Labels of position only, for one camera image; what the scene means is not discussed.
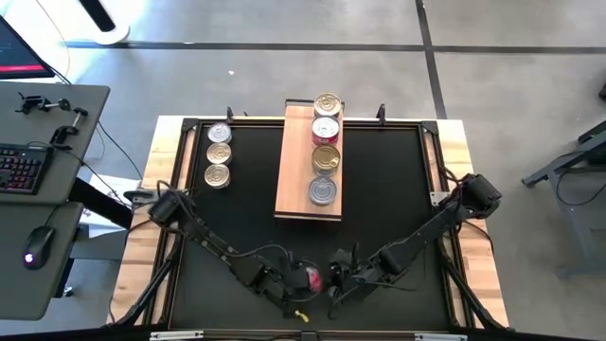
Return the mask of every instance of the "monitor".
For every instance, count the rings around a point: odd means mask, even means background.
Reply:
[[[50,77],[50,66],[0,16],[0,80]]]

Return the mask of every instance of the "computer mouse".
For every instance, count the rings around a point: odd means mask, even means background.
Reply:
[[[45,266],[50,255],[50,244],[55,229],[50,226],[38,226],[27,236],[23,249],[23,265],[30,270],[38,270]]]

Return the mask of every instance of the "tin can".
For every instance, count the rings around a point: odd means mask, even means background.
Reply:
[[[213,164],[229,165],[231,161],[231,148],[227,143],[213,143],[206,151],[206,158]]]
[[[206,183],[214,189],[229,186],[229,168],[226,165],[210,165],[205,171]]]
[[[333,144],[339,139],[339,121],[334,117],[316,117],[312,122],[312,141],[316,146]]]
[[[338,117],[341,109],[341,99],[332,93],[322,93],[313,101],[313,112],[317,117]]]
[[[313,150],[312,166],[318,176],[332,176],[341,163],[341,154],[332,146],[319,146]]]
[[[208,138],[215,143],[229,143],[231,141],[231,128],[224,122],[215,123],[208,128]]]
[[[318,206],[327,206],[337,196],[337,186],[325,176],[318,176],[310,183],[310,200]]]

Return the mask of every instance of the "silver can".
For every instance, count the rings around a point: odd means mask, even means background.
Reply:
[[[231,178],[226,165],[210,165],[205,171],[206,183],[214,189],[226,188]]]
[[[327,206],[337,196],[337,186],[328,177],[319,176],[310,183],[310,200],[318,206]]]
[[[213,143],[206,151],[206,158],[210,163],[224,164],[227,166],[232,158],[231,148],[227,143]]]
[[[227,123],[215,123],[208,128],[208,139],[215,143],[229,143],[231,141],[231,128]]]
[[[313,101],[313,112],[317,117],[338,117],[341,109],[341,99],[332,93],[322,93]]]

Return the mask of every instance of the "wooden table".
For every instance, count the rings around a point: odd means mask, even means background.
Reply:
[[[155,188],[157,180],[170,181],[184,118],[187,117],[162,116],[158,118],[151,143],[148,164],[145,168],[144,188]],[[268,117],[238,117],[237,119],[259,118]],[[445,166],[453,171],[457,177],[462,177],[468,172],[473,172],[463,122],[452,119],[438,120],[437,126],[439,128],[439,138]],[[186,140],[183,165],[188,165],[189,163],[192,145],[193,134],[188,136]],[[186,182],[187,167],[182,167],[181,170],[179,177],[180,188]],[[141,208],[134,214],[133,224],[138,224],[147,218],[147,209]],[[486,230],[484,221],[474,221],[474,223]],[[116,319],[127,313],[150,281],[159,236],[160,229],[153,223],[147,223],[129,235],[112,301],[112,312]],[[494,265],[494,258],[490,250],[490,243],[478,231],[465,225],[459,233],[459,239],[468,283],[492,316],[501,324],[508,325],[508,318],[501,295],[501,287]],[[158,290],[153,321],[156,321],[161,314],[166,292],[166,281],[165,279]],[[461,296],[452,282],[451,286],[453,287],[456,318],[461,325],[464,325]]]

